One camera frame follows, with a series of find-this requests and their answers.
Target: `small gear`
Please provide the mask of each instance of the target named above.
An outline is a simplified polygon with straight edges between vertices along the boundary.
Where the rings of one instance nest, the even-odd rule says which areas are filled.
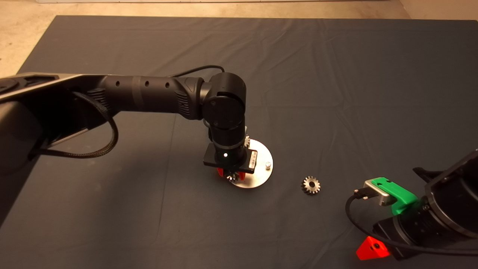
[[[244,139],[244,146],[249,148],[250,145],[250,137],[246,134],[246,138]]]
[[[317,178],[308,176],[302,181],[302,190],[306,194],[317,194],[320,191],[320,182]]]

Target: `black cable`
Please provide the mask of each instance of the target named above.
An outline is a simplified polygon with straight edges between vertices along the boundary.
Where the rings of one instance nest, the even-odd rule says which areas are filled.
[[[193,68],[193,69],[181,72],[181,73],[170,75],[168,77],[169,78],[177,78],[177,77],[180,77],[180,76],[184,76],[184,75],[187,75],[187,74],[191,74],[191,73],[194,73],[194,72],[197,72],[197,71],[200,71],[200,70],[204,70],[204,69],[209,69],[209,68],[217,68],[217,69],[220,69],[221,72],[223,72],[223,73],[225,72],[225,70],[222,66],[207,65],[207,66],[196,67],[196,68]]]
[[[34,149],[32,150],[33,154],[41,154],[41,155],[50,155],[50,156],[57,156],[57,157],[66,157],[66,158],[77,158],[77,159],[86,159],[86,158],[95,158],[105,155],[106,153],[110,152],[116,143],[118,142],[118,127],[116,126],[115,121],[108,113],[108,109],[103,106],[100,102],[96,101],[95,99],[79,92],[73,92],[75,96],[80,98],[81,100],[87,102],[88,104],[95,107],[98,112],[108,121],[109,125],[111,125],[111,129],[113,131],[113,136],[111,137],[110,142],[104,146],[103,148],[93,151],[90,153],[71,153],[59,150],[52,150],[52,149]]]
[[[377,234],[373,234],[367,231],[365,228],[360,226],[350,214],[350,205],[355,199],[360,199],[357,195],[352,195],[345,204],[345,213],[347,214],[348,219],[352,222],[352,224],[359,229],[364,234],[371,236],[379,241],[382,241],[386,245],[390,245],[393,247],[398,247],[402,249],[407,249],[415,252],[420,253],[427,253],[427,254],[437,254],[437,255],[448,255],[448,256],[478,256],[478,249],[446,249],[446,248],[432,248],[432,247],[419,247],[419,246],[410,246],[407,244],[399,243],[393,240],[389,240]]]

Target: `circular base plate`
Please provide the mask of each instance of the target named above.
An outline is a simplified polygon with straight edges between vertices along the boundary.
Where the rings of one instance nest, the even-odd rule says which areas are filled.
[[[230,181],[232,184],[240,188],[256,188],[264,184],[272,174],[272,169],[274,168],[274,162],[272,161],[272,155],[269,150],[261,142],[251,139],[250,140],[250,149],[257,150],[257,160],[256,168],[254,174],[246,174],[244,180]],[[266,169],[266,163],[271,163],[271,168]]]

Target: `label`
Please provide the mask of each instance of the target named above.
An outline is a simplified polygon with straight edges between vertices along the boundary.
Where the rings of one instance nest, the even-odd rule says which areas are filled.
[[[256,160],[257,160],[257,151],[253,151],[250,154],[250,162],[249,162],[249,168],[250,169],[256,168]]]

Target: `black robotic arm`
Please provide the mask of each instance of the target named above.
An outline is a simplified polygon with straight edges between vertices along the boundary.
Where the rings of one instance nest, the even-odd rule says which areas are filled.
[[[204,120],[211,143],[204,164],[225,175],[253,174],[257,152],[245,147],[246,85],[232,73],[209,82],[193,77],[20,74],[0,79],[0,225],[40,154],[99,157],[116,144],[120,111],[177,113]],[[75,154],[45,149],[109,122],[102,150]]]

